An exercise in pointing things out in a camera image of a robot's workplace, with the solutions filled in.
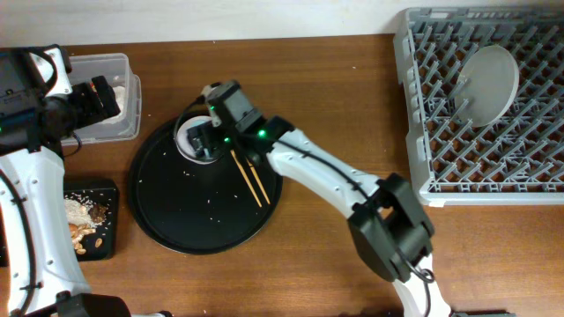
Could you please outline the wooden chopstick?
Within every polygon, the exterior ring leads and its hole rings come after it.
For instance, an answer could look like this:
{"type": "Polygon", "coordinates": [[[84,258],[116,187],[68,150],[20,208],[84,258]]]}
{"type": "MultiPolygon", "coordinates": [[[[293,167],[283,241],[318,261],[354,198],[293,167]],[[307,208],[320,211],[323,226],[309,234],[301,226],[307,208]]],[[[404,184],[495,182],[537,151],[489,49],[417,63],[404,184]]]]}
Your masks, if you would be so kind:
{"type": "Polygon", "coordinates": [[[249,177],[248,177],[248,175],[246,174],[246,172],[245,172],[243,166],[241,165],[240,161],[237,159],[237,156],[236,156],[236,154],[235,154],[235,151],[234,151],[234,150],[230,150],[230,153],[231,153],[231,156],[232,156],[233,159],[234,159],[235,164],[237,165],[237,167],[238,167],[238,169],[239,169],[239,171],[240,171],[240,173],[241,173],[241,176],[242,176],[243,179],[245,180],[245,182],[246,182],[246,184],[247,184],[247,186],[248,186],[248,188],[249,188],[249,190],[250,190],[252,196],[255,198],[257,205],[259,206],[259,208],[262,208],[263,205],[262,205],[260,199],[258,198],[258,196],[257,196],[257,194],[256,194],[256,191],[255,191],[255,189],[253,188],[253,185],[251,184],[251,182],[250,182],[250,180],[249,180],[249,177]]]}
{"type": "Polygon", "coordinates": [[[250,171],[252,172],[252,174],[253,174],[253,176],[254,176],[254,178],[255,178],[255,180],[256,180],[256,183],[257,183],[258,187],[260,188],[260,190],[261,190],[261,192],[262,192],[262,194],[263,194],[263,197],[264,197],[265,201],[270,205],[270,204],[271,204],[270,198],[268,197],[268,195],[267,195],[267,193],[266,193],[266,191],[265,191],[265,189],[264,189],[263,183],[262,183],[262,181],[261,181],[261,179],[260,179],[260,177],[259,177],[259,175],[258,175],[258,173],[257,173],[257,171],[256,171],[256,169],[255,169],[255,167],[253,166],[253,164],[252,164],[249,160],[247,160],[247,163],[248,163],[248,165],[249,165],[250,171]]]}

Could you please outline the pink white bowl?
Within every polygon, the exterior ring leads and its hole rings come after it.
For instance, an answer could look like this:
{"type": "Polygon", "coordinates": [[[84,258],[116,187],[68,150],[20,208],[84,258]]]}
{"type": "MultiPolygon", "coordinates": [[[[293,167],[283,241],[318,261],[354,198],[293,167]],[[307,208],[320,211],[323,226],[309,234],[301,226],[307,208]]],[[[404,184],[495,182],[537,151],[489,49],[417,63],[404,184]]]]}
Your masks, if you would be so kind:
{"type": "Polygon", "coordinates": [[[209,115],[197,115],[184,121],[176,131],[175,141],[184,158],[199,165],[221,159],[226,147],[222,135],[209,115]]]}

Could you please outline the white tissue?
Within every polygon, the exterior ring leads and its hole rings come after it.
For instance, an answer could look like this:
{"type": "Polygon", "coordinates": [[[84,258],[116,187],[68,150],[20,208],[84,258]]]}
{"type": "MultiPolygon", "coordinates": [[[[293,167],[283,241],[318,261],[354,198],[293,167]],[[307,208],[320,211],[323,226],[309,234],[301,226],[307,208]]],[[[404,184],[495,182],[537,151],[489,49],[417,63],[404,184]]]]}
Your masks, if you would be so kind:
{"type": "Polygon", "coordinates": [[[110,117],[106,119],[106,122],[109,124],[113,124],[119,122],[125,116],[125,96],[126,96],[126,89],[124,86],[116,86],[113,88],[115,93],[115,101],[119,107],[120,113],[116,116],[110,117]]]}

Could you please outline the rice and food scraps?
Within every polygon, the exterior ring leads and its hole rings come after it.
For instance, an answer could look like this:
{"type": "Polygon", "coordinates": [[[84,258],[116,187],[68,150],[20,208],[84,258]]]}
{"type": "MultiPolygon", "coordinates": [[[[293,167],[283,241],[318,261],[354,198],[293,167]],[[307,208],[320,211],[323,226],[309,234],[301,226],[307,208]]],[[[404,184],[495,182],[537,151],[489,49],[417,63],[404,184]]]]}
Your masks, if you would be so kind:
{"type": "Polygon", "coordinates": [[[89,198],[82,196],[65,198],[63,202],[68,223],[77,225],[79,228],[79,233],[74,237],[71,236],[71,243],[76,255],[87,255],[93,254],[94,251],[100,251],[105,244],[105,237],[107,236],[107,221],[110,216],[109,208],[107,219],[102,224],[96,225],[92,222],[88,211],[95,204],[100,203],[95,203],[89,198]]]}

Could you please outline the grey plate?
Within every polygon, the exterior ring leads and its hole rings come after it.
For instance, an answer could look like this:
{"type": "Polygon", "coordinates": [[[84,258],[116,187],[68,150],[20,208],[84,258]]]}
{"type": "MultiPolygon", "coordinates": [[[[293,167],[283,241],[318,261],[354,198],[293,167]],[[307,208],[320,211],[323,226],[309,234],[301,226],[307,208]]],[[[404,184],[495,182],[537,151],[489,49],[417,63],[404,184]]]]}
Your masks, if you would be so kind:
{"type": "Polygon", "coordinates": [[[459,73],[462,87],[455,93],[455,113],[472,127],[497,122],[516,98],[520,73],[510,52],[492,45],[472,55],[459,73]]]}

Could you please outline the brown food chunk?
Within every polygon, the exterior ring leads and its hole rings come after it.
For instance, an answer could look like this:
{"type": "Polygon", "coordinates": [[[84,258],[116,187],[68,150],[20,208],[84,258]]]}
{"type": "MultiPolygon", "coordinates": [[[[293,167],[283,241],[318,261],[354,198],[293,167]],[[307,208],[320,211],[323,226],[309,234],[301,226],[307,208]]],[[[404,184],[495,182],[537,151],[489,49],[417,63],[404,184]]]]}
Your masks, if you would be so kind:
{"type": "Polygon", "coordinates": [[[108,212],[108,207],[100,204],[95,204],[88,211],[88,214],[94,224],[100,225],[107,219],[107,212],[108,212]]]}

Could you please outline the orange carrot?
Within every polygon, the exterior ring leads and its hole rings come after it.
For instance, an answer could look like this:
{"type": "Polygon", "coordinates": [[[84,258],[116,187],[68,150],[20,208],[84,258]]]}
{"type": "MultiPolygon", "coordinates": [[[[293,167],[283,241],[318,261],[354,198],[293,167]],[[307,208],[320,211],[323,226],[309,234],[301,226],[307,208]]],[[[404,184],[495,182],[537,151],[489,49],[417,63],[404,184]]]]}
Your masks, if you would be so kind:
{"type": "Polygon", "coordinates": [[[78,228],[77,225],[68,223],[68,226],[69,226],[69,230],[70,230],[70,235],[72,237],[76,236],[79,233],[79,228],[78,228]]]}

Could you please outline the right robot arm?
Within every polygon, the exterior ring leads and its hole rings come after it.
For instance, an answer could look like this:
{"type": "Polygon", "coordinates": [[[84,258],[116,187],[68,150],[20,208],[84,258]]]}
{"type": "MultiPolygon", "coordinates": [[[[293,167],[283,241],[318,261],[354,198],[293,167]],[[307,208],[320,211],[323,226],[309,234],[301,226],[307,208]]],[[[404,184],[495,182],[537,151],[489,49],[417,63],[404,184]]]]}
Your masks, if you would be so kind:
{"type": "Polygon", "coordinates": [[[209,165],[230,153],[257,203],[269,199],[256,166],[299,182],[346,219],[360,259],[393,284],[405,316],[455,316],[433,270],[434,226],[411,184],[396,173],[364,173],[314,144],[279,117],[267,118],[238,82],[207,85],[194,100],[207,113],[181,114],[173,138],[182,155],[209,165]]]}

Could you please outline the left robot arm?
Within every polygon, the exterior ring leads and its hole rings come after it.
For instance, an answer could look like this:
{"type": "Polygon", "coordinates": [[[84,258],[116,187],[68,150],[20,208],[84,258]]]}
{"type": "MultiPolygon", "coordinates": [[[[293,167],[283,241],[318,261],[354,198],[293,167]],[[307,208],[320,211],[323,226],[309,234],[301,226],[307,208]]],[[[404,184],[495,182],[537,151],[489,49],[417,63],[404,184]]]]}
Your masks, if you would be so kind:
{"type": "Polygon", "coordinates": [[[117,116],[103,76],[72,85],[57,44],[1,54],[1,216],[11,274],[10,316],[128,316],[94,294],[79,267],[63,202],[62,140],[117,116]]]}

